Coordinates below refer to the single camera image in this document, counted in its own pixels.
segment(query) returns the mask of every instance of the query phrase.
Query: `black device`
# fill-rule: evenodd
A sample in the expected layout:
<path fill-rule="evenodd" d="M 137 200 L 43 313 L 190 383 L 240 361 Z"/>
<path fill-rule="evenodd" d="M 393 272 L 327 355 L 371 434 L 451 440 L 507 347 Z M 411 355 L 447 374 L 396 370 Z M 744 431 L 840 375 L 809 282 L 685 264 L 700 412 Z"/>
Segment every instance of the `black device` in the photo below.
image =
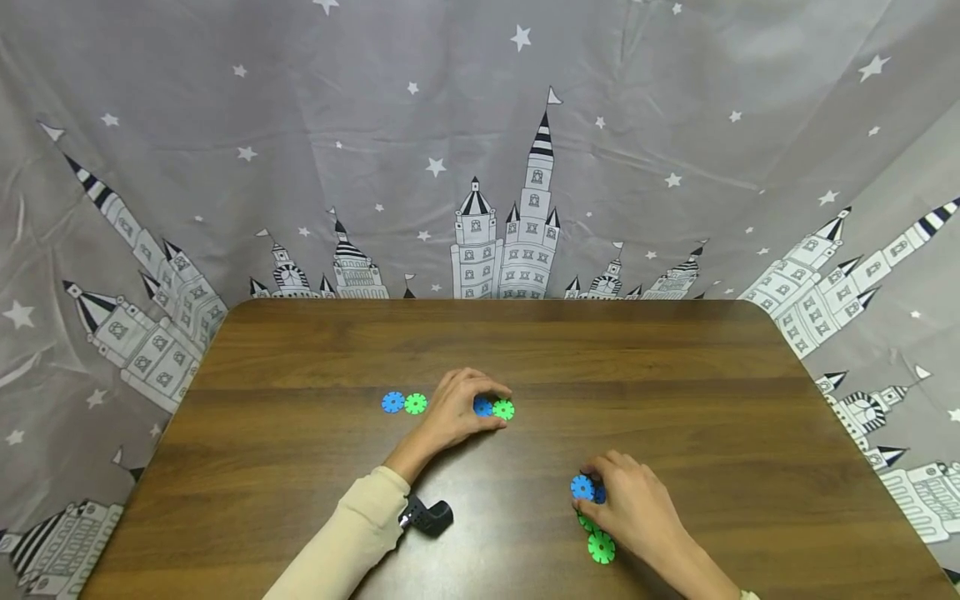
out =
<path fill-rule="evenodd" d="M 403 531 L 412 525 L 414 529 L 425 535 L 438 538 L 447 527 L 453 524 L 453 509 L 443 500 L 426 508 L 426 505 L 411 493 L 407 496 L 407 508 L 397 520 Z"/>

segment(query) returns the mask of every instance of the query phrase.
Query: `right hand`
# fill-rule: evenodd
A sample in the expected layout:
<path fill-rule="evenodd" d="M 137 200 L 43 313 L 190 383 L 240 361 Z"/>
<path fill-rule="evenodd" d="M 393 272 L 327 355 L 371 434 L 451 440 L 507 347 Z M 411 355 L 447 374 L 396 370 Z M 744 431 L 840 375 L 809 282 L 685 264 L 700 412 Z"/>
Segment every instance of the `right hand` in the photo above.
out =
<path fill-rule="evenodd" d="M 610 450 L 590 459 L 582 472 L 600 476 L 607 502 L 576 499 L 574 508 L 650 566 L 671 562 L 692 543 L 666 487 L 629 454 Z"/>

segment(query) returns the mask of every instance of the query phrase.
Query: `stacked gears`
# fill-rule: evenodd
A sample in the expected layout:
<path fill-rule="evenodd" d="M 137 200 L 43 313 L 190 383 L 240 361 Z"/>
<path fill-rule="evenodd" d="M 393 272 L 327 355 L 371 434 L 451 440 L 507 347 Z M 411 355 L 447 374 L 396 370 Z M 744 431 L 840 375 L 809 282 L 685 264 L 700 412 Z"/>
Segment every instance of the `stacked gears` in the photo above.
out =
<path fill-rule="evenodd" d="M 583 473 L 576 475 L 570 481 L 570 493 L 573 494 L 574 498 L 583 498 L 597 504 L 603 504 L 607 501 L 607 489 L 603 482 L 593 481 Z M 613 543 L 613 539 L 588 516 L 578 512 L 577 520 L 589 534 L 587 551 L 590 556 L 600 564 L 610 564 L 616 557 L 616 544 Z"/>

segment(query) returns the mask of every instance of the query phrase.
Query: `backdrop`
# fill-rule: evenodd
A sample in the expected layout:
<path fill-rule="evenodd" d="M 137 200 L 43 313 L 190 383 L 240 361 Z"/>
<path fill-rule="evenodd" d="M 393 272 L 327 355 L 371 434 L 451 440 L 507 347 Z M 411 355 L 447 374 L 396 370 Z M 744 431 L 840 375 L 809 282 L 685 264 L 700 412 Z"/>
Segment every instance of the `backdrop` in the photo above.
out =
<path fill-rule="evenodd" d="M 251 297 L 754 302 L 960 570 L 957 22 L 0 4 L 0 596 L 78 594 Z"/>

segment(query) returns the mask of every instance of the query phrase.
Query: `pointed roof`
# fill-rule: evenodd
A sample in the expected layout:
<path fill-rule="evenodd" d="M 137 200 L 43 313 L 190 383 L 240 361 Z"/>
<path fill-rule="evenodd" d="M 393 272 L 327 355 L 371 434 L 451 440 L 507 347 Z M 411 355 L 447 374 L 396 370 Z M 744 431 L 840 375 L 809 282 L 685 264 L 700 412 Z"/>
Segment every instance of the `pointed roof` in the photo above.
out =
<path fill-rule="evenodd" d="M 465 216 L 490 214 L 490 206 L 487 204 L 487 201 L 484 200 L 483 194 L 480 193 L 479 179 L 473 178 L 470 193 L 467 194 L 464 203 L 460 205 L 460 213 Z"/>

